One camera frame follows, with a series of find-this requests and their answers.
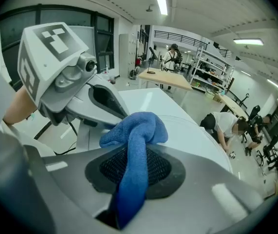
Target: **wooden table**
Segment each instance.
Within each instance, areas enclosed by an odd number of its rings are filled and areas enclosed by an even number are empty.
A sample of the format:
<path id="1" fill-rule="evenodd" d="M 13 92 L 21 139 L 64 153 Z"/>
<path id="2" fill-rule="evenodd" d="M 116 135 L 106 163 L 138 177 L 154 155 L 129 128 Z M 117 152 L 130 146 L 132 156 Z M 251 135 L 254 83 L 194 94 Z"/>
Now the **wooden table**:
<path id="1" fill-rule="evenodd" d="M 148 87 L 149 81 L 158 82 L 160 84 L 166 84 L 168 86 L 172 86 L 175 88 L 181 88 L 186 90 L 186 93 L 180 103 L 180 107 L 182 107 L 185 103 L 185 98 L 187 93 L 192 89 L 191 85 L 187 82 L 187 80 L 180 74 L 175 74 L 171 72 L 161 71 L 160 69 L 149 68 L 150 71 L 155 72 L 155 74 L 148 74 L 145 70 L 141 74 L 138 75 L 139 77 L 139 88 L 142 88 L 142 80 L 146 80 L 146 88 Z"/>
<path id="2" fill-rule="evenodd" d="M 221 112 L 227 112 L 228 110 L 231 110 L 236 116 L 238 117 L 245 117 L 246 120 L 248 120 L 248 115 L 246 112 L 230 97 L 224 95 L 216 95 L 218 99 L 222 101 L 222 103 L 225 104 L 225 106 L 222 108 Z"/>

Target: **white ceiling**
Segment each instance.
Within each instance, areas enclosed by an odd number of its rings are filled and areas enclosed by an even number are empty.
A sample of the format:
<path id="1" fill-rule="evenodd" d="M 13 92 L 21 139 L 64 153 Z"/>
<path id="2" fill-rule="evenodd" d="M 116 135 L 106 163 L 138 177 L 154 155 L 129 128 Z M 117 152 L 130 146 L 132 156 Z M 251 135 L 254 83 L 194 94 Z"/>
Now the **white ceiling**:
<path id="1" fill-rule="evenodd" d="M 278 83 L 278 14 L 266 0 L 92 0 L 134 24 L 181 28 L 209 38 L 238 55 L 256 74 Z M 153 12 L 146 12 L 151 5 Z M 260 37 L 264 46 L 245 48 L 234 38 Z"/>

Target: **wooden tabletop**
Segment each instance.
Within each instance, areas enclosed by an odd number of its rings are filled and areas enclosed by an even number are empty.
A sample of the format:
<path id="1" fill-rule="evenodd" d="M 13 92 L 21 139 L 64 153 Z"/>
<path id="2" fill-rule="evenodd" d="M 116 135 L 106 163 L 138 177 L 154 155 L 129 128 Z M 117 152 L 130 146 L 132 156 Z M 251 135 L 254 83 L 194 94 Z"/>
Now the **wooden tabletop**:
<path id="1" fill-rule="evenodd" d="M 139 74 L 138 77 L 140 79 L 151 80 L 162 84 L 167 84 L 173 87 L 192 90 L 191 85 L 187 82 L 184 76 L 180 74 L 171 73 L 170 71 L 165 72 L 155 68 L 149 68 L 149 70 L 155 72 L 155 74 L 148 74 L 148 70 L 145 70 L 144 72 Z"/>
<path id="2" fill-rule="evenodd" d="M 238 115 L 239 117 L 243 116 L 245 117 L 246 120 L 248 120 L 248 115 L 246 114 L 246 112 L 235 102 L 233 101 L 230 97 L 224 95 L 216 95 L 217 98 L 219 98 L 224 104 L 226 104 L 229 109 L 231 109 L 236 115 Z"/>

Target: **black window frame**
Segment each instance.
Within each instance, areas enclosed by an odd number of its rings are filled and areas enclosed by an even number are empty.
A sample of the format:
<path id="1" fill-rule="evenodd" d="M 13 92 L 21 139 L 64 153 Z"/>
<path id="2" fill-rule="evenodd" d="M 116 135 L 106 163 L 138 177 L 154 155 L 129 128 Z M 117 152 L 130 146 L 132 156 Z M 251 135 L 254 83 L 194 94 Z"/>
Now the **black window frame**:
<path id="1" fill-rule="evenodd" d="M 41 20 L 41 12 L 43 10 L 69 10 L 69 11 L 77 11 L 77 12 L 83 12 L 86 14 L 90 14 L 91 16 L 91 27 L 94 27 L 94 48 L 95 48 L 95 57 L 97 61 L 97 71 L 100 73 L 101 71 L 104 71 L 106 67 L 100 67 L 100 62 L 99 62 L 99 57 L 100 56 L 109 56 L 110 57 L 110 67 L 109 69 L 114 68 L 114 18 L 110 18 L 106 15 L 103 15 L 101 13 L 98 13 L 97 11 L 91 11 L 88 9 L 83 9 L 80 7 L 75 7 L 75 6 L 68 6 L 68 5 L 56 5 L 56 4 L 37 4 L 37 5 L 31 5 L 31 6 L 26 6 L 26 7 L 21 7 L 18 9 L 10 10 L 7 11 L 3 14 L 0 15 L 0 22 L 4 19 L 7 19 L 11 16 L 22 14 L 25 12 L 30 12 L 30 11 L 35 11 L 35 25 L 40 24 Z M 104 31 L 104 30 L 98 30 L 97 27 L 97 19 L 98 17 L 106 18 L 109 20 L 109 31 Z M 99 51 L 99 42 L 98 42 L 98 35 L 99 34 L 105 34 L 109 35 L 111 37 L 111 51 L 109 52 L 100 52 Z M 12 42 L 10 44 L 7 44 L 5 46 L 2 46 L 2 51 L 8 50 L 11 47 L 16 46 L 17 44 L 20 43 L 20 40 L 17 40 L 15 42 Z M 17 90 L 20 88 L 20 80 L 15 81 L 15 86 L 14 89 Z"/>

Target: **person in black shirt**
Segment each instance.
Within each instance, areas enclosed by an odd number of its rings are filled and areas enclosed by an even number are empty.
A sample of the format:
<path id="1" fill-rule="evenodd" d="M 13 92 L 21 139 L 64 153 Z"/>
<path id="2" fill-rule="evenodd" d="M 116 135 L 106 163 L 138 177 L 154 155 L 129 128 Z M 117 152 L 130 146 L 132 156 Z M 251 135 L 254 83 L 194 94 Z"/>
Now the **person in black shirt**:
<path id="1" fill-rule="evenodd" d="M 261 117 L 259 115 L 256 115 L 251 121 L 251 125 L 249 128 L 249 135 L 252 139 L 252 142 L 249 144 L 248 147 L 245 148 L 245 155 L 251 156 L 251 150 L 258 147 L 261 144 L 261 138 L 260 138 L 260 132 L 262 128 L 271 123 L 272 121 L 272 115 L 267 114 L 265 117 Z"/>

